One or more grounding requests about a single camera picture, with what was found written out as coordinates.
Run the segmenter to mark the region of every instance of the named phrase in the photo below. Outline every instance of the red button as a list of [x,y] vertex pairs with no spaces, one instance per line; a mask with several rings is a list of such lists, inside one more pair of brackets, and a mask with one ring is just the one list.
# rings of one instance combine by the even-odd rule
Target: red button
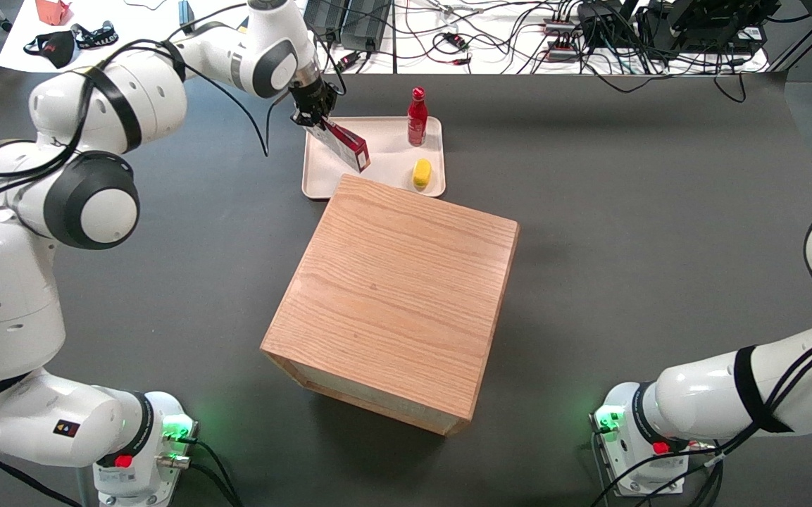
[[133,463],[133,456],[122,455],[115,458],[115,466],[117,468],[128,468]]
[[653,452],[654,453],[667,453],[672,449],[669,449],[669,444],[665,442],[656,442],[653,444]]

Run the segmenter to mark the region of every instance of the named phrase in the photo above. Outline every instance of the black face mask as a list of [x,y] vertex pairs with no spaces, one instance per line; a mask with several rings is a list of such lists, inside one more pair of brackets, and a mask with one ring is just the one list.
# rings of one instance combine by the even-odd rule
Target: black face mask
[[37,35],[33,42],[23,47],[26,54],[44,56],[55,68],[62,68],[74,60],[74,34],[72,32],[52,32]]

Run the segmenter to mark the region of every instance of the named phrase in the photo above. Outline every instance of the green light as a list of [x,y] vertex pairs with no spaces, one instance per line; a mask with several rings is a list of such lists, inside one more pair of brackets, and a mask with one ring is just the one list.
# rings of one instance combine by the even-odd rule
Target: green light
[[187,414],[177,414],[165,416],[161,421],[161,434],[165,437],[178,437],[189,436],[190,431],[193,430],[193,420]]
[[604,432],[611,432],[618,430],[622,424],[622,419],[625,417],[624,407],[617,407],[613,405],[604,405],[596,411],[596,420],[599,421],[599,429]]

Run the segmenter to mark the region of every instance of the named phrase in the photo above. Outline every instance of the chair leg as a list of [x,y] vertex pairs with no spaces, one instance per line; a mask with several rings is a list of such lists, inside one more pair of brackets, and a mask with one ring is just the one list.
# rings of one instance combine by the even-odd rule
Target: chair leg
[[6,32],[10,32],[12,29],[12,22],[8,19],[6,14],[2,12],[2,9],[0,9],[0,28]]

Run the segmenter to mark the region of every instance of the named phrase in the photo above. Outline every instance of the white tray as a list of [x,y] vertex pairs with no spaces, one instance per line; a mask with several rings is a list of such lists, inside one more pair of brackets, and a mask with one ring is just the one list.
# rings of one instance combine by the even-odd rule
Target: white tray
[[[408,143],[408,119],[406,116],[358,116],[355,118],[332,118],[336,124],[361,135],[368,143],[371,164],[361,171],[361,177],[384,183],[397,189],[437,198],[446,189],[444,171],[444,130],[440,120],[427,119],[425,143],[413,146]],[[431,162],[431,183],[422,190],[412,185],[412,169],[419,158]],[[359,176],[341,161],[324,144],[306,134],[306,160],[302,166],[302,193],[309,199],[331,199],[340,177],[346,174]]]

